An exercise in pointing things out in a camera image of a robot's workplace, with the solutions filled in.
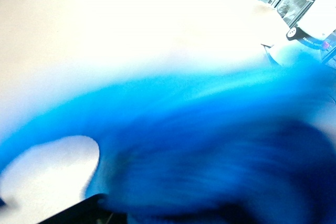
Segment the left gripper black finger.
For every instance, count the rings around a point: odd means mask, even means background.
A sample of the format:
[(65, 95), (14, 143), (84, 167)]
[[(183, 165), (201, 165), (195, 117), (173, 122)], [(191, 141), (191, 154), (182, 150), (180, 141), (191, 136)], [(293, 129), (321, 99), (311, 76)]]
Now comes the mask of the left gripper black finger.
[(96, 194), (45, 219), (43, 223), (127, 223), (126, 214), (118, 214), (104, 209), (103, 203), (105, 201), (105, 194)]

